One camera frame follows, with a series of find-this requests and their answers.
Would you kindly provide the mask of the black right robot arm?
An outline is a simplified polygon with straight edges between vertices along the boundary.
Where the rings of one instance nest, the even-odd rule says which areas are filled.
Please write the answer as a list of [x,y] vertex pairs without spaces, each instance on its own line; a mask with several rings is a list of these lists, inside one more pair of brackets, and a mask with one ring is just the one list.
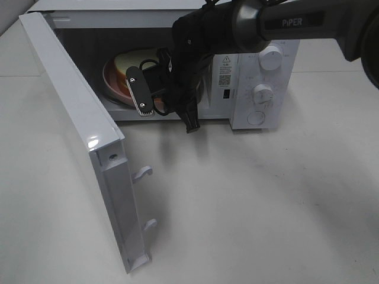
[[348,61],[360,59],[378,85],[377,1],[207,1],[172,25],[174,49],[158,51],[153,67],[159,89],[149,89],[138,67],[127,70],[127,86],[140,115],[162,98],[167,113],[197,117],[196,88],[217,54],[257,53],[272,40],[335,39]]

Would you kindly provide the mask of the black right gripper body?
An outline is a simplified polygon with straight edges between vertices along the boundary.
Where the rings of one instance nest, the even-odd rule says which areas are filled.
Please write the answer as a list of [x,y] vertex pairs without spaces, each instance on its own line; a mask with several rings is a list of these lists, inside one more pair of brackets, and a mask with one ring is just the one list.
[[159,66],[159,61],[142,61],[142,72],[149,86],[153,100],[169,92],[187,91],[195,93],[198,102],[198,88],[204,75],[203,62],[185,62],[172,67],[171,73]]

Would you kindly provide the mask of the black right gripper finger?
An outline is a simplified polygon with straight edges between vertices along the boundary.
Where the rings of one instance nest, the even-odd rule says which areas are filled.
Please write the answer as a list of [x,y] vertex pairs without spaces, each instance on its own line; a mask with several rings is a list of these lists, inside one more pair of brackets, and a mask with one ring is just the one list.
[[163,71],[171,73],[172,71],[172,56],[168,48],[158,49],[159,66]]
[[126,84],[134,106],[141,117],[149,117],[154,113],[154,103],[149,86],[142,70],[136,66],[126,70]]

